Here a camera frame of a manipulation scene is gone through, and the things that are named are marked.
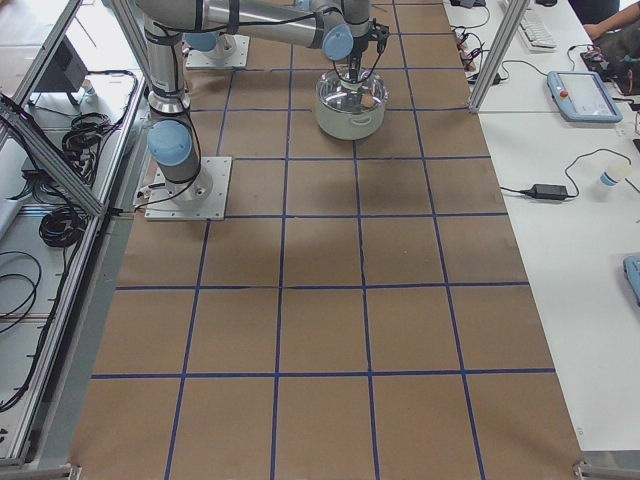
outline power adapter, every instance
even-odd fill
[[[575,198],[575,195],[569,195],[567,187],[564,185],[548,185],[546,183],[536,183],[529,190],[512,190],[521,193],[527,197],[536,200],[556,200],[562,202],[567,198]]]

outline keyboard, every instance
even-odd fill
[[[554,52],[558,47],[553,36],[534,10],[525,10],[518,32],[531,52]]]

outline glass lid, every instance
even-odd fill
[[[324,105],[337,112],[358,114],[386,103],[387,90],[378,75],[369,75],[369,70],[364,70],[360,75],[364,80],[351,84],[342,80],[348,76],[347,66],[336,69],[337,72],[329,70],[322,75],[316,85],[316,94]]]

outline pot handle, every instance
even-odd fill
[[[351,125],[355,125],[356,127],[365,127],[371,123],[371,120],[372,119],[370,116],[365,118],[350,118],[349,123]]]

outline metal mounting plate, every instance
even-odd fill
[[[249,37],[234,35],[234,38],[236,51],[233,52],[233,55],[222,60],[216,61],[198,50],[191,50],[186,62],[187,70],[224,70],[245,67],[249,55]]]
[[[211,193],[197,202],[181,202],[166,200],[162,203],[149,205],[146,208],[147,220],[224,220],[231,178],[231,157],[202,157],[202,169],[213,178]],[[164,182],[164,175],[158,169],[154,183]],[[169,197],[166,190],[154,190],[149,202],[164,200]]]

